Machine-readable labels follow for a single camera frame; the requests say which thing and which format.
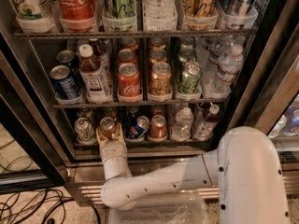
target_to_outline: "refrigerator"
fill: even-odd
[[[236,126],[249,125],[261,129],[266,134],[270,133],[279,117],[274,109],[270,109],[271,114],[273,112],[278,116],[271,115],[272,119],[268,120],[269,124],[266,126],[268,129],[249,122],[250,114],[255,113],[254,108],[259,106],[264,90],[270,90],[266,87],[271,84],[272,77],[276,78],[272,72],[278,70],[281,78],[275,79],[274,83],[279,87],[283,84],[284,78],[289,79],[285,67],[296,66],[295,62],[291,63],[291,60],[286,60],[284,57],[285,52],[290,51],[287,49],[290,43],[294,45],[296,41],[298,18],[295,9],[298,7],[298,0],[257,0],[256,9],[259,15],[250,29],[171,32],[142,31],[142,9],[138,9],[139,24],[136,32],[24,33],[14,25],[17,12],[11,1],[1,0],[1,7],[0,120],[4,132],[8,132],[20,145],[21,155],[31,158],[30,166],[25,165],[15,172],[9,172],[11,169],[9,161],[14,160],[7,161],[4,173],[1,174],[4,178],[0,181],[2,193],[64,185],[81,206],[102,203],[100,190],[105,182],[105,176],[99,146],[96,143],[83,146],[76,141],[74,122],[78,118],[78,108],[91,107],[101,113],[104,107],[116,106],[124,125],[125,110],[128,105],[140,105],[141,110],[147,113],[151,105],[160,104],[160,102],[150,102],[145,92],[142,101],[138,104],[120,102],[115,87],[113,101],[109,103],[59,105],[55,99],[55,89],[50,82],[49,73],[55,65],[58,52],[72,48],[72,45],[80,39],[111,39],[115,58],[120,40],[124,37],[133,37],[140,44],[140,61],[145,61],[147,42],[152,36],[162,36],[168,41],[183,36],[237,35],[245,38],[246,59],[236,83],[231,87],[232,92],[229,97],[206,99],[201,97],[188,102],[189,105],[211,102],[221,107],[221,119],[214,130],[213,137],[205,142],[192,139],[175,142],[167,139],[155,143],[146,139],[140,143],[128,143],[128,163],[133,175],[142,175],[217,148],[221,137]],[[278,57],[281,57],[282,63],[290,63],[284,66],[277,62]],[[143,82],[143,91],[147,90],[147,86],[147,82]],[[280,97],[275,92],[271,95],[278,99]],[[293,93],[288,98],[284,95],[288,101],[283,108],[280,108],[280,115],[295,95],[296,93]],[[163,104],[173,105],[183,102],[172,98],[164,101]],[[261,119],[263,115],[259,113],[256,117]],[[293,166],[288,176],[295,176],[296,169]],[[218,197],[217,187],[197,191],[205,198]],[[289,193],[293,194],[296,191],[298,189],[290,189]]]

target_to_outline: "water bottle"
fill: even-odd
[[[233,83],[243,65],[242,52],[243,47],[234,44],[220,56],[212,82],[215,91],[225,91]]]

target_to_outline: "floor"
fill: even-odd
[[[53,218],[55,223],[64,224],[97,224],[97,217],[95,211],[91,207],[79,207],[75,202],[65,203],[64,206],[59,206],[55,209],[49,217],[43,222],[44,216],[51,210],[51,208],[58,203],[60,200],[68,201],[70,196],[67,191],[60,187],[57,189],[49,189],[48,192],[45,190],[36,190],[30,192],[21,193],[18,201],[16,201],[17,195],[12,194],[0,196],[0,223],[1,224],[41,224],[50,223],[49,219]],[[45,199],[44,203],[37,209],[35,213],[29,216],[27,219],[22,220],[24,217],[29,215],[40,201]],[[9,210],[4,207],[4,203],[11,206],[9,216]],[[207,213],[209,216],[210,224],[220,224],[219,222],[219,207],[217,202],[207,202]],[[101,217],[101,223],[108,223],[108,209],[104,206],[95,206],[98,214]],[[289,209],[292,224],[299,224],[299,197],[289,199]],[[23,211],[22,215],[16,216],[20,211]]]

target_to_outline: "red can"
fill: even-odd
[[[166,119],[163,116],[154,116],[150,121],[149,137],[165,138],[167,135]]]
[[[119,68],[119,94],[123,97],[134,97],[141,93],[140,73],[133,63],[124,63]]]
[[[96,0],[58,0],[64,19],[82,21],[93,18]],[[90,28],[70,29],[76,32],[86,32]]]
[[[136,53],[131,49],[121,49],[118,54],[119,67],[123,63],[133,63],[134,65],[138,66],[138,59]]]

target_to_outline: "silver can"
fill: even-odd
[[[178,92],[194,94],[202,74],[202,66],[195,61],[186,62],[179,79]]]
[[[75,122],[75,132],[79,141],[91,141],[95,138],[95,131],[89,120],[86,118],[77,119]]]

